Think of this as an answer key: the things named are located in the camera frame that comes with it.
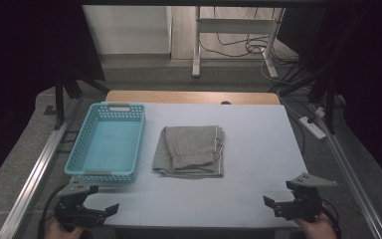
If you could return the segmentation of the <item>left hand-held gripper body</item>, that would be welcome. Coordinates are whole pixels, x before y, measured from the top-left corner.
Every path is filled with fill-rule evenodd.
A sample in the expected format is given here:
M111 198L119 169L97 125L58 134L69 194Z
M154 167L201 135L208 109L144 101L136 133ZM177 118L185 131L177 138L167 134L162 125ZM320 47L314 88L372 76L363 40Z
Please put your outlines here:
M59 192L59 201L55 206L55 217L69 231L75 227L101 227L107 217L105 210L88 209L84 202L88 198L91 185L79 179L68 183Z

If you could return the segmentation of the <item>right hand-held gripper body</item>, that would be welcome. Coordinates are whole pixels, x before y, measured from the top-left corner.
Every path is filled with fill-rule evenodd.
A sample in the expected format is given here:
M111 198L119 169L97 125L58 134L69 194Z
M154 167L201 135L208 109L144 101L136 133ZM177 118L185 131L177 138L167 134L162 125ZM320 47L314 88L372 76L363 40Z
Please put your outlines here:
M335 181L308 173L302 173L300 176L288 181L296 185L294 190L290 190L293 200L276 202L273 209L275 216L282 217L285 220L301 218L307 222L314 222L323 210L318 188L337 185Z

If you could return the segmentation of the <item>blue plastic basket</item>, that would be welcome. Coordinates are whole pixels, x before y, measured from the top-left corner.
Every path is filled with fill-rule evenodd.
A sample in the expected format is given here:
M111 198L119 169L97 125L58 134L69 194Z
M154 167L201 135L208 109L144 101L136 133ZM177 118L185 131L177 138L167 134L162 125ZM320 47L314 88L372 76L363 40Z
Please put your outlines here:
M65 173L96 184L133 182L145 122L142 104L92 104L71 150Z

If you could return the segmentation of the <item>gray pants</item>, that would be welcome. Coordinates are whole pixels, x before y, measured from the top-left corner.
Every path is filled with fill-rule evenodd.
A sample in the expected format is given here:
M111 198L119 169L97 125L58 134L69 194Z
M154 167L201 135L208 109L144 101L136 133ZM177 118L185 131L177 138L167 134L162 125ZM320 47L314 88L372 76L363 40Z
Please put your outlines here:
M166 126L160 133L152 169L177 178L223 177L224 136L218 125Z

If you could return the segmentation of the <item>person's right hand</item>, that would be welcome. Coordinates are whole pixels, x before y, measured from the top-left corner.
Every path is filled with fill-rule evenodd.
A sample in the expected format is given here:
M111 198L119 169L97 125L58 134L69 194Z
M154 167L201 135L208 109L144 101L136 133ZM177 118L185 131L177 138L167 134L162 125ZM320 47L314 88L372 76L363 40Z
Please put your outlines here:
M296 218L294 222L301 228L306 239L337 239L330 219L321 213L314 222Z

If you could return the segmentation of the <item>person's left hand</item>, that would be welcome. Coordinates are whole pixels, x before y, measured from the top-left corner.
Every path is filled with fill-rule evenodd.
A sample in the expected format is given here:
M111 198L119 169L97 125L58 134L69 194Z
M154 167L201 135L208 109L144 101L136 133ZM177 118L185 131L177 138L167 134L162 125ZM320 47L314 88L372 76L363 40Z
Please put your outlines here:
M83 227L67 231L57 219L53 219L45 231L44 239L80 239L84 231Z

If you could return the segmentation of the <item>pale blue table mat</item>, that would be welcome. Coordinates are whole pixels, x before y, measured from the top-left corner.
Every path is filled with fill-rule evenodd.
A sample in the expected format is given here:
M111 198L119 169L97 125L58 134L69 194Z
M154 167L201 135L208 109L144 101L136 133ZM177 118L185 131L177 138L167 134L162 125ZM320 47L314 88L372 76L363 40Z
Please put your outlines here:
M103 209L116 204L110 226L173 228L292 228L264 203L291 201L287 181L306 171L286 110L281 105L148 104L137 177L103 188L85 202ZM164 177L152 169L166 126L218 125L225 132L221 178Z

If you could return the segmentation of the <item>white power strip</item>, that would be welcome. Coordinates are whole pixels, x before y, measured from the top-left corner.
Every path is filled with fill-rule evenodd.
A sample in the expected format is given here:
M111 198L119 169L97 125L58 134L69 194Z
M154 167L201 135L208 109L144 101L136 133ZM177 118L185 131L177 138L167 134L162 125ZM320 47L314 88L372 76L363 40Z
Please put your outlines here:
M307 117L302 117L299 122L318 140L326 138L326 134L313 122L309 122Z

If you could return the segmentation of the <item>black metal stand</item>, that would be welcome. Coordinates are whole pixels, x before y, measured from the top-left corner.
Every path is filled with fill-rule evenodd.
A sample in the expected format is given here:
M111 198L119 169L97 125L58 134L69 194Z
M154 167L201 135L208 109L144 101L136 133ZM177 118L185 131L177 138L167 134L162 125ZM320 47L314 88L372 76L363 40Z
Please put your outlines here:
M105 76L102 67L90 70L89 72L68 67L60 68L55 75L55 129L60 129L66 122L64 93L67 93L70 99L80 99L83 92L79 81L82 81L96 90L107 94L109 88L100 83L100 81L104 80Z
M314 86L308 93L308 100L311 103L318 103L321 99L325 99L325 125L328 131L335 134L333 126L333 116L335 109L335 91L336 84L333 75L333 67L326 64L317 72L311 74L307 78L290 84L283 90L277 91L277 95L284 97L309 83L314 83Z

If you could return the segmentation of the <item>wooden table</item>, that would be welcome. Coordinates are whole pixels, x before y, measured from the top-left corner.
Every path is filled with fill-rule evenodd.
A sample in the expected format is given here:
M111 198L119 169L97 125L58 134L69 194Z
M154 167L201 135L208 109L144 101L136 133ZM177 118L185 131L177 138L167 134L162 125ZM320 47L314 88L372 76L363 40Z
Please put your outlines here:
M273 93L110 91L107 102L166 104L274 105L281 102Z

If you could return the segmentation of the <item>black curtain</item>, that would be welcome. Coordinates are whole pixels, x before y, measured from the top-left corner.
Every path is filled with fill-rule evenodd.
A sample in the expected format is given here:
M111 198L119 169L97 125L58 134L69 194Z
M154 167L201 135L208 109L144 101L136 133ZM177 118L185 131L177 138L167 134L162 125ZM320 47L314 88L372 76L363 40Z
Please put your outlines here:
M39 93L58 81L103 79L79 0L0 0L0 167Z
M336 91L345 99L346 124L382 168L382 0L347 0L328 9L288 8L278 39L297 52L311 71L336 50L354 2L366 12L336 66Z

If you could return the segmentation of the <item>white cabinet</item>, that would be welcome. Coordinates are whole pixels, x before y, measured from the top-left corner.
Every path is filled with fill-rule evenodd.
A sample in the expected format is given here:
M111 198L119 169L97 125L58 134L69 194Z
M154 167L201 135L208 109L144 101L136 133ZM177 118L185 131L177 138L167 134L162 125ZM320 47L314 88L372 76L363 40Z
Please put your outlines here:
M101 55L171 53L169 6L84 5L83 10Z

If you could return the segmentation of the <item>aluminium rail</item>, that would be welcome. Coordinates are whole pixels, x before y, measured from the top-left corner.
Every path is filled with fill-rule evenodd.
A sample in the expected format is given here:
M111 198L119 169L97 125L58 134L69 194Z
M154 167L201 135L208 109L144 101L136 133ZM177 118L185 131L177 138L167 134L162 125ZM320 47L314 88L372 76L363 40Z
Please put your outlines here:
M379 216L373 201L365 191L356 171L352 167L347 154L344 152L336 135L326 126L324 119L320 116L316 116L315 121L318 127L326 134L329 147L356 203L361 209L362 215L364 216L370 231L375 239L382 239L382 219Z
M56 149L62 140L68 126L70 125L73 114L77 111L80 100L69 100L64 109L65 119L59 129L53 129L48 140L39 155L33 169L31 170L26 182L19 193L12 209L10 210L3 226L0 230L0 239L13 239L16 235L27 209L33 200L35 191L40 185L40 181L45 174Z

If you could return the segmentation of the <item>white desk frame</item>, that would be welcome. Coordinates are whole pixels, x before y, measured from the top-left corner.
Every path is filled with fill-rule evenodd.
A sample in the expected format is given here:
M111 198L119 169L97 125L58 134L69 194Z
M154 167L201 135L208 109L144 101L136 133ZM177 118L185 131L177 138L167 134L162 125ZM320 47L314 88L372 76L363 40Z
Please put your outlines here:
M195 8L195 44L192 77L200 77L200 35L202 33L221 33L267 35L268 41L265 49L262 51L262 56L270 76L277 78L278 73L273 64L272 51L284 11L284 8L277 8L272 20L202 18L201 7L197 6Z

